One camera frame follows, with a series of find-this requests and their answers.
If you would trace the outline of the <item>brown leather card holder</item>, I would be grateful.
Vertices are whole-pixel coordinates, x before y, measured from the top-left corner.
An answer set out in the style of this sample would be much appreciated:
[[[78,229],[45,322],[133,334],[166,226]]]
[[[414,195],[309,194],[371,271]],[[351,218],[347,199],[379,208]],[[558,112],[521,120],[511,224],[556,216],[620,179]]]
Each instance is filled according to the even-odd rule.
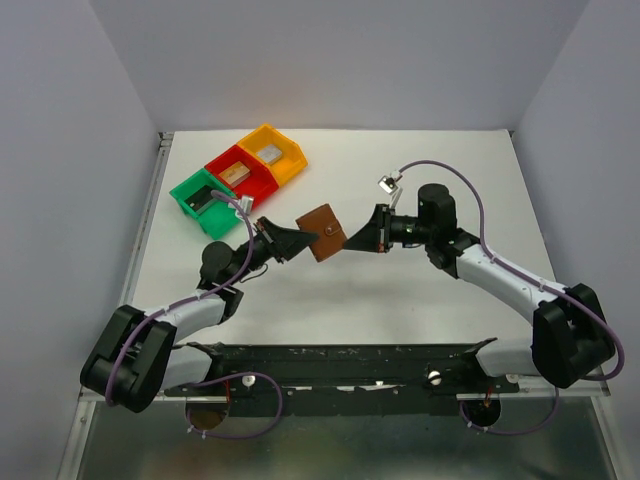
[[[328,203],[298,217],[296,224],[301,231],[318,236],[318,239],[309,246],[318,263],[340,252],[347,240],[339,220]]]

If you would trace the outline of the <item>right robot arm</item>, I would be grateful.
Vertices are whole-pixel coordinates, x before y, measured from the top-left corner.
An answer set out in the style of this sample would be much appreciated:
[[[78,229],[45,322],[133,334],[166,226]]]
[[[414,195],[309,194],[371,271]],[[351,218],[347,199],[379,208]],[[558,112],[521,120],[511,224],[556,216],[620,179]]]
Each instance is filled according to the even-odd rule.
[[[458,226],[456,203],[445,186],[421,186],[414,216],[376,205],[344,247],[386,253],[396,243],[423,247],[437,269],[491,294],[531,325],[529,338],[490,338],[474,346],[469,363],[486,376],[537,376],[566,389],[614,356],[616,347],[601,324],[595,292],[584,284],[527,281],[514,274],[512,264],[500,266],[490,259],[479,238]]]

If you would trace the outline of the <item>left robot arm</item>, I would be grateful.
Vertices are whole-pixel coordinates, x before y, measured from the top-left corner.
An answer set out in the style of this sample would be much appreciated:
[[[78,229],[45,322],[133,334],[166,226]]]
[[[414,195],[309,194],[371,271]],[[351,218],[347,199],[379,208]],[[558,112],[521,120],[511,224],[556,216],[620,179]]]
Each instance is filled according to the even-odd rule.
[[[318,239],[261,217],[239,247],[210,243],[202,252],[199,283],[187,298],[147,310],[122,305],[113,312],[82,367],[81,385],[110,405],[138,413],[164,389],[203,381],[211,357],[180,342],[230,319],[244,296],[235,284],[249,273],[271,259],[289,261]]]

